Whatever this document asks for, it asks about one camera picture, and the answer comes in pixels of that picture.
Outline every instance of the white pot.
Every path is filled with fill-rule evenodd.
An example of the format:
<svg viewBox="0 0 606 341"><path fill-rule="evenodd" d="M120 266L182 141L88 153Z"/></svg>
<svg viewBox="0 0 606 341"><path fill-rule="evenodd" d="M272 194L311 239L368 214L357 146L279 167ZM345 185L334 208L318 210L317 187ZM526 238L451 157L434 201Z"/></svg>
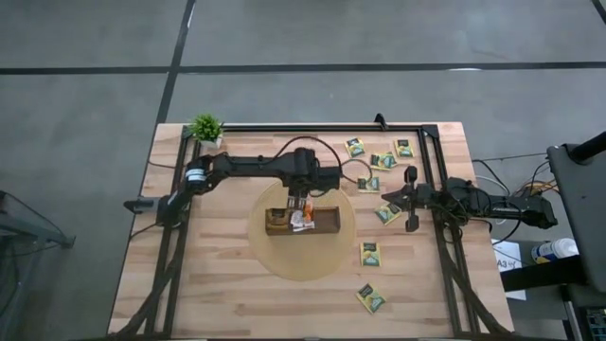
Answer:
<svg viewBox="0 0 606 341"><path fill-rule="evenodd" d="M217 137L217 139L214 141L200 141L200 144L202 147L206 147L210 150L216 150L221 147L221 141L223 141L223 136L219 135L219 137Z"/></svg>

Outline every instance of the round table mat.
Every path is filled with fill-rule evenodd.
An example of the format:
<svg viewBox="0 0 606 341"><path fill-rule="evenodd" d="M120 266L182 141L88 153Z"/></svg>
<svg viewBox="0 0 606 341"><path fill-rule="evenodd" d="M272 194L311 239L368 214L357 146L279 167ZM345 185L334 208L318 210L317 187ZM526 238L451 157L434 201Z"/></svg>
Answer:
<svg viewBox="0 0 606 341"><path fill-rule="evenodd" d="M356 235L353 207L341 190L330 190L313 198L313 206L338 206L339 233L268 236L265 209L286 206L288 189L281 183L267 188L253 206L248 222L248 240L263 266L277 276L292 280L312 280L330 275L348 257Z"/></svg>

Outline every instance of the small green plant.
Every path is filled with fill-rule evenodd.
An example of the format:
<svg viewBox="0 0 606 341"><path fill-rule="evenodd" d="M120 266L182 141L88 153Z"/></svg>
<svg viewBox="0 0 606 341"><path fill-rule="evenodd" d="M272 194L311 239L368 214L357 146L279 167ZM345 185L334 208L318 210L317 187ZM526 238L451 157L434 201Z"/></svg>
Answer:
<svg viewBox="0 0 606 341"><path fill-rule="evenodd" d="M214 141L221 135L222 124L211 114L200 114L193 119L189 130L200 141Z"/></svg>

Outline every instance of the black metal frame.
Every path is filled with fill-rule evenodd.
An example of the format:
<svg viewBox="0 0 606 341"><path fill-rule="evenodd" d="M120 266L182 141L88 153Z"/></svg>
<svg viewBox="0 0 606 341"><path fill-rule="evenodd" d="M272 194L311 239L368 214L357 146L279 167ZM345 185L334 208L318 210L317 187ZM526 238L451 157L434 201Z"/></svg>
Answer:
<svg viewBox="0 0 606 341"><path fill-rule="evenodd" d="M306 133L306 132L407 132L416 134L419 139L420 156L425 169L426 181L435 187L436 184L433 178L433 171L431 168L431 160L429 158L427 139L430 139L434 145L437 158L437 167L440 182L445 182L448 177L446 172L446 164L440 144L439 132L437 125L388 125L381 114L377 114L374 123L369 124L295 124L295 125L229 125L226 124L223 127L226 133L242 133L242 132L289 132L289 133ZM179 144L179 151L177 154L177 161L175 164L175 172L172 178L172 189L175 190L177 185L183 176L183 166L185 164L187 145L189 143L190 136L184 126L182 131L182 137ZM200 144L196 143L194 146L194 152L192 159L197 157L200 152ZM189 220L189 206L187 207L184 219L182 223L174 228L165 227L162 234L162 241L160 242L160 250L158 253L158 262L156 264L156 270L153 280L153 286L150 295L144 301L141 309L135 314L134 318L129 323L127 332L124 335L135 338L170 338L172 332L172 322L174 320L174 313L177 304L177 294L179 290L179 280L181 277L181 267L183 264L183 258L185 254L186 237L188 230ZM439 216L434 214L434 226L436 229L436 242L437 250L440 258L440 264L442 267L444 289L446 295L446 303L451 319L453 334L458 335L462 330L461 319L459 316L458 306L456 304L455 287L453 286L452 271L445 271L449 268L450 255L448 253L446 240L443 235L443 224L439 219ZM178 229L177 244L175 247L174 255L167 265L169 257L169 244L171 235L174 229ZM460 275L464 280L469 283L469 274L467 271L467 262L465 260L463 245L461 240L454 243L454 255L456 261L456 267L460 269ZM161 294L169 287L169 297L166 304L166 314L163 328L160 332L155 330L157 310L159 307ZM478 333L479 324L476 313L472 308L469 301L466 300L466 312L468 320L470 321L470 330L472 333ZM140 327L145 323L144 333L136 334Z"/></svg>

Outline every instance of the wooden table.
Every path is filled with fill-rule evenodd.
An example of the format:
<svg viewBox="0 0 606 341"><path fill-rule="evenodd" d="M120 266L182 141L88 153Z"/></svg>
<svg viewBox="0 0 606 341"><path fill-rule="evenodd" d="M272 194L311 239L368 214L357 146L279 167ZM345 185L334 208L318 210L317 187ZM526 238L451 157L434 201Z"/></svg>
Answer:
<svg viewBox="0 0 606 341"><path fill-rule="evenodd" d="M438 127L449 175L475 179L462 124L438 123ZM181 129L181 124L158 126L151 162L174 165ZM303 134L226 134L221 151L238 156L274 155L295 135ZM401 188L405 165L417 166L419 183L425 182L418 140L414 134L313 135L327 141L343 160L348 159L344 141L352 137L360 137L365 142L367 153L393 151L394 139L408 138L415 157L402 160L402 166L392 171L378 172L381 190L387 192ZM314 148L323 166L335 163L334 156L316 142L302 140L294 143L292 149L297 146ZM434 155L430 155L434 174L437 174ZM352 163L344 167L344 172L357 177L365 175L367 170ZM172 174L171 169L149 165L141 194L168 194ZM291 281L268 272L256 260L247 240L250 209L258 195L275 181L266 178L227 179L216 190L194 199L173 337L451 335L436 236L429 211L418 212L420 228L414 233L404 231L405 215L383 226L373 213L375 207L384 203L380 195L359 193L353 184L343 181L342 190L355 209L357 224L356 243L351 246L348 259L336 273L325 278ZM138 216L134 231L152 223L153 217L151 213ZM156 227L131 241L110 332L124 326L150 292L161 235L161 228ZM359 242L378 242L381 245L381 268L360 266ZM484 223L469 223L464 227L463 245L473 289L499 322L513 330L490 234ZM368 282L387 299L387 303L374 315L370 315L355 297L356 291ZM457 302L461 318L465 320L461 295L458 295Z"/></svg>

